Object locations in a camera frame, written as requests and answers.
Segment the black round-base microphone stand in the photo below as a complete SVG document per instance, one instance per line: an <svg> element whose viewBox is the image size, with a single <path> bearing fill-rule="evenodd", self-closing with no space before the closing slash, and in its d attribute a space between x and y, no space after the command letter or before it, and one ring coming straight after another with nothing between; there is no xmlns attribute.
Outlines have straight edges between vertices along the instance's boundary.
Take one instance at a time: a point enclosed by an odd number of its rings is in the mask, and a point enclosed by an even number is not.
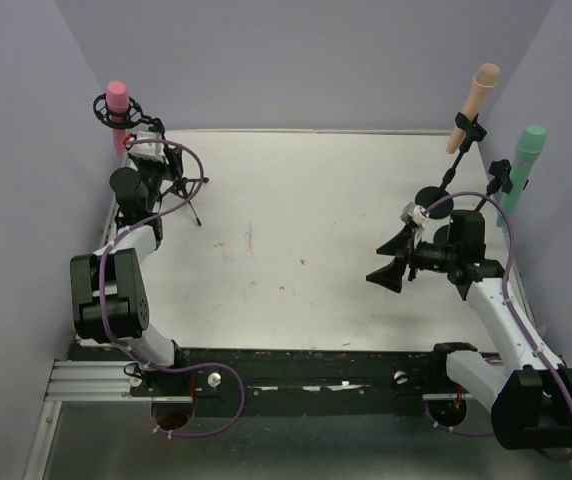
<svg viewBox="0 0 572 480"><path fill-rule="evenodd" d="M468 153L471 146L475 142L481 142L486 134L486 129L478 123L478 115L470 120L462 112L458 112L455 117L455 124L457 127L462 127L465 133L464 139L462 140L459 148L458 154L453 162L452 166L446 170L441 184L439 186L427 186L419 190L414 198L415 203L427 208L436 201L445 198L449 195L447 192L447 187L450 185L454 179L462 158Z"/></svg>

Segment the black clip round-base stand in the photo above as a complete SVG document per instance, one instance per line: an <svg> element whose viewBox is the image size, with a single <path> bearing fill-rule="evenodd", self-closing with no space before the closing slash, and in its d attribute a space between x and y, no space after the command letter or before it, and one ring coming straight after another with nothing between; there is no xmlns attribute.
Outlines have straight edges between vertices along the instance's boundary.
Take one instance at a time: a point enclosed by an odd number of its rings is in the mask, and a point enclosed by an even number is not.
<svg viewBox="0 0 572 480"><path fill-rule="evenodd" d="M511 164L508 159L493 161L488 170L491 179L485 195L491 197L500 192L500 205L511 214L528 184L530 170L525 165Z"/></svg>

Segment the pink microphone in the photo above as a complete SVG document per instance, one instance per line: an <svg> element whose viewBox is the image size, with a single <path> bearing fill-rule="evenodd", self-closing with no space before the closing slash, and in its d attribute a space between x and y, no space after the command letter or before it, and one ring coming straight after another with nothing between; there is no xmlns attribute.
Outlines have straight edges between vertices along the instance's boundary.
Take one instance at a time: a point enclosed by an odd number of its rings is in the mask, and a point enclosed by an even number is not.
<svg viewBox="0 0 572 480"><path fill-rule="evenodd" d="M112 113L117 113L118 117L111 116L110 119L115 123L124 121L123 114L129 109L130 96L126 84L119 80L108 83L106 87L106 106ZM125 154L124 138L125 130L113 129L113 146L116 154L122 157Z"/></svg>

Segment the peach microphone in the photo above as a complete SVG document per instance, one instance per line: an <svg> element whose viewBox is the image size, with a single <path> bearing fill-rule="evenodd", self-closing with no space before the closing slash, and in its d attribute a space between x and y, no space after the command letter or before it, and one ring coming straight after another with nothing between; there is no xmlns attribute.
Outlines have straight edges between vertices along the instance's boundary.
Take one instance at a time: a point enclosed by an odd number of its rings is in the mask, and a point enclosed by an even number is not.
<svg viewBox="0 0 572 480"><path fill-rule="evenodd" d="M481 65L474 74L469 94L460 113L472 122L483 107L487 97L497 86L500 78L500 68L492 63ZM446 145L446 152L453 154L462 144L466 132L464 127L455 124Z"/></svg>

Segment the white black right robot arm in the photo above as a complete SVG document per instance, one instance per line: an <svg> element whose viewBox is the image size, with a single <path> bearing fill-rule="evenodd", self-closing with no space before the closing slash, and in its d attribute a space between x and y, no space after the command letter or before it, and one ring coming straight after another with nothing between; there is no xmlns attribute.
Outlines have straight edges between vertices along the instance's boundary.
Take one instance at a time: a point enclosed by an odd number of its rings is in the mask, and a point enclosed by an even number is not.
<svg viewBox="0 0 572 480"><path fill-rule="evenodd" d="M486 408L505 449L572 449L572 368L528 321L500 262L486 258L483 215L452 211L444 244L422 240L426 218L422 206L405 207L402 230L377 250L391 263L368 274L367 281L398 293L418 271L445 274L484 325L503 364L497 369L470 347L449 346L446 377Z"/></svg>

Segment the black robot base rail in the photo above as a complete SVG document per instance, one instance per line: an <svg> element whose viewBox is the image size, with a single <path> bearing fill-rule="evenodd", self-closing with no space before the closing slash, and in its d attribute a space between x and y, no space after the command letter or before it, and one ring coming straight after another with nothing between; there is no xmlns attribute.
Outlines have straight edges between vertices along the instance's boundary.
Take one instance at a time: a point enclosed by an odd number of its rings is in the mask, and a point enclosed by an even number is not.
<svg viewBox="0 0 572 480"><path fill-rule="evenodd" d="M116 348L74 344L73 361L123 361L130 393L162 420L421 414L426 398L444 403L460 387L430 352L183 349L184 374L145 373Z"/></svg>

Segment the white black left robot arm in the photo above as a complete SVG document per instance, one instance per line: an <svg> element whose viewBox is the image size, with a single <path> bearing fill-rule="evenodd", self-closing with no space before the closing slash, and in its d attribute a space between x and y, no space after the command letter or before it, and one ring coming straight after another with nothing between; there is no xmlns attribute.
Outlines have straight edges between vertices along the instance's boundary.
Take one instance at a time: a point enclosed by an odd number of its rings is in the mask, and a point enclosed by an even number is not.
<svg viewBox="0 0 572 480"><path fill-rule="evenodd" d="M150 321L150 307L140 265L161 245L162 220L130 232L129 227L152 217L165 181L177 178L164 155L128 154L130 166L115 170L109 185L115 195L116 234L123 238L111 250L101 248L70 261L73 323L83 340L112 344L146 370L176 365L176 344Z"/></svg>

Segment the black tripod shock-mount stand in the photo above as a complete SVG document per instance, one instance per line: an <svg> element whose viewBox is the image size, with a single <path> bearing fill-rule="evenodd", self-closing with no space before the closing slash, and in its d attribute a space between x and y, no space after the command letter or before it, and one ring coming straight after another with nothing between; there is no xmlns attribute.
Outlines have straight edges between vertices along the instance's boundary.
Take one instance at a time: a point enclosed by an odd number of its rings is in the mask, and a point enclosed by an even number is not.
<svg viewBox="0 0 572 480"><path fill-rule="evenodd" d="M116 149L128 161L109 179L117 203L117 227L153 216L168 195L186 201L193 194L198 180L184 174L185 150L164 142L161 119L145 114L136 100L119 89L97 96L93 113L111 128Z"/></svg>

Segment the mint green microphone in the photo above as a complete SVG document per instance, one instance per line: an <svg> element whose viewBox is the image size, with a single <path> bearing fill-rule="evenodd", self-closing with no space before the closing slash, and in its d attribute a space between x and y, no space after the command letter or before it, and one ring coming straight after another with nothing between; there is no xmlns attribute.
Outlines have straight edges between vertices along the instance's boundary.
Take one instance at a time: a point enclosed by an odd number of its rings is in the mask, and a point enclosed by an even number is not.
<svg viewBox="0 0 572 480"><path fill-rule="evenodd" d="M511 215L516 209L532 168L544 149L547 136L548 130L537 124L528 125L522 131L509 174L512 189L509 193L499 196L499 205L507 215Z"/></svg>

